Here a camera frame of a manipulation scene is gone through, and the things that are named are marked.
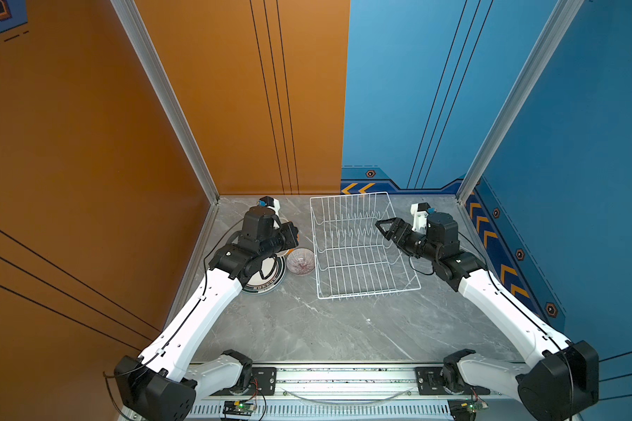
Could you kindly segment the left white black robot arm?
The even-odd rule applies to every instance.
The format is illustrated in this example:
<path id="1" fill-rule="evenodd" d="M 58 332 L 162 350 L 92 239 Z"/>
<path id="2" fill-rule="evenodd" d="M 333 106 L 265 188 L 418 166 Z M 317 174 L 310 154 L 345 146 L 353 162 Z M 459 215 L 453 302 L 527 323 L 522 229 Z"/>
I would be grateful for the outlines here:
<path id="1" fill-rule="evenodd" d="M 194 377 L 187 371 L 223 310 L 255 275 L 267 279 L 263 263 L 298 246 L 298 228 L 281 221 L 279 210 L 275 198 L 260 198 L 245 213 L 242 229 L 215 250 L 202 281 L 163 332 L 138 357 L 123 357 L 105 376 L 117 384 L 116 410 L 128 408 L 147 420 L 183 420 L 199 396 L 247 391 L 253 361 L 234 350 L 205 363 Z"/>

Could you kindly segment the white ribbed bowl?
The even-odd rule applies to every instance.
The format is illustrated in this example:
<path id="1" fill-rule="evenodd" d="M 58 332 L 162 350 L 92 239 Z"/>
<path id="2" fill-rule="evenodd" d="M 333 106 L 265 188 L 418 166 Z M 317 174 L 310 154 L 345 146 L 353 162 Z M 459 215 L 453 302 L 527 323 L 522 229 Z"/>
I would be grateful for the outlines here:
<path id="1" fill-rule="evenodd" d="M 287 254 L 285 263 L 293 275 L 309 275 L 315 269 L 315 255 L 311 249 L 296 248 Z"/>

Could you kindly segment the white wire dish rack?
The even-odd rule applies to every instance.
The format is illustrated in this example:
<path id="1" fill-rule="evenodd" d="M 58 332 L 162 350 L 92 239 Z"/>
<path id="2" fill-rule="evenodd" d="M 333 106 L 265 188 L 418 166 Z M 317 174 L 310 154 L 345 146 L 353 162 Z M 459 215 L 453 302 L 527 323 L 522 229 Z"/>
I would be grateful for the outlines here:
<path id="1" fill-rule="evenodd" d="M 397 295 L 421 288 L 407 257 L 377 229 L 396 216 L 385 192 L 310 199 L 318 298 Z"/>

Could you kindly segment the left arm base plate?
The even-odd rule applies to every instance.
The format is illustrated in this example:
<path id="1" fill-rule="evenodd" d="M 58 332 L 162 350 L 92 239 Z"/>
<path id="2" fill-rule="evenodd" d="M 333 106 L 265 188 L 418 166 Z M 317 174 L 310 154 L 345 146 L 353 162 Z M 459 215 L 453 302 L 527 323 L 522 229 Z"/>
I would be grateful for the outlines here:
<path id="1" fill-rule="evenodd" d="M 259 391 L 265 396 L 274 396 L 277 386 L 277 368 L 276 367 L 257 367 L 252 368 L 252 378 L 249 386 L 244 391 L 233 391 L 230 389 L 222 389 L 215 392 L 214 396 L 252 396 L 255 390 L 255 382 L 258 383 Z"/>

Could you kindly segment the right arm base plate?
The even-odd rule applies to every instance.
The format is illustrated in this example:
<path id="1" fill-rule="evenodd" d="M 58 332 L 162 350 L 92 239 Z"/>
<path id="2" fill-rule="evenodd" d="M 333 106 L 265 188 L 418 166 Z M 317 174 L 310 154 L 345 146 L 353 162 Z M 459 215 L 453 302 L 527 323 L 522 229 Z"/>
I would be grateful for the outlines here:
<path id="1" fill-rule="evenodd" d="M 478 395 L 489 396 L 490 389 L 484 387 L 456 386 L 456 390 L 450 389 L 442 375 L 443 367 L 421 366 L 414 369 L 415 380 L 421 396 L 465 396 L 475 391 Z"/>

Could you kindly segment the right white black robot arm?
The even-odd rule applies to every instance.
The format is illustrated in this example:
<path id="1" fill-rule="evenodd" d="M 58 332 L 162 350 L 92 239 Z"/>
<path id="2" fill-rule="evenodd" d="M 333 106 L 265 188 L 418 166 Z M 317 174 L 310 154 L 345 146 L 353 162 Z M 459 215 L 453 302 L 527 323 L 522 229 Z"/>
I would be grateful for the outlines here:
<path id="1" fill-rule="evenodd" d="M 569 420 L 600 400 L 599 356 L 546 324 L 495 277 L 486 261 L 460 245 L 458 224 L 444 212 L 419 209 L 414 221 L 381 219 L 375 227 L 409 259 L 425 259 L 432 273 L 476 305 L 508 338 L 521 364 L 464 349 L 444 358 L 443 387 L 463 394 L 481 387 L 520 402 L 536 420 Z"/>

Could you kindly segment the green rimmed white plate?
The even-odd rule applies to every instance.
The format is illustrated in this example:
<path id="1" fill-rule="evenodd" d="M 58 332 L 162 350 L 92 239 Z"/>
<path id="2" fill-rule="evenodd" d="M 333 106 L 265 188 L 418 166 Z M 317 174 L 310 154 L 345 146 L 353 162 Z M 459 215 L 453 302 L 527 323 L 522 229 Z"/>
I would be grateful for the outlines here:
<path id="1" fill-rule="evenodd" d="M 274 255 L 265 259 L 257 271 L 242 288 L 248 294 L 265 294 L 279 286 L 286 272 L 284 256 Z"/>

